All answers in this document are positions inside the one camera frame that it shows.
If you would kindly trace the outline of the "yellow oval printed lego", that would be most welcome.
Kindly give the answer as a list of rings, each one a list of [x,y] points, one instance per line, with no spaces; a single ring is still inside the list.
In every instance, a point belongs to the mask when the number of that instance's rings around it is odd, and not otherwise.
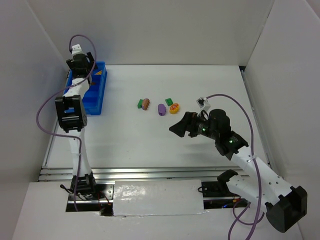
[[[180,110],[180,105],[178,103],[173,103],[169,108],[170,114],[177,114]]]

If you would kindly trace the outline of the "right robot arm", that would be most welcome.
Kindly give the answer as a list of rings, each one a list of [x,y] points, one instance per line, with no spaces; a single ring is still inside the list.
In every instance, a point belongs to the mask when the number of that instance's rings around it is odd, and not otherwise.
[[[187,111],[169,131],[181,138],[202,135],[213,139],[217,151],[251,178],[248,181],[234,170],[227,170],[217,178],[220,185],[256,205],[277,231],[285,233],[307,214],[307,191],[285,181],[255,156],[247,141],[231,129],[224,110],[213,109],[208,118]]]

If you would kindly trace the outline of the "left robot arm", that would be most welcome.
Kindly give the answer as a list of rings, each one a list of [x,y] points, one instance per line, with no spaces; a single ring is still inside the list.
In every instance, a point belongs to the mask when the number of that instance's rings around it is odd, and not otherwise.
[[[92,78],[88,76],[96,67],[90,52],[84,53],[77,45],[71,50],[71,59],[66,61],[71,70],[71,87],[63,96],[55,99],[59,126],[69,137],[72,155],[72,180],[68,189],[75,198],[91,200],[96,194],[96,181],[90,167],[86,145],[85,127],[88,118],[83,98],[89,90]]]

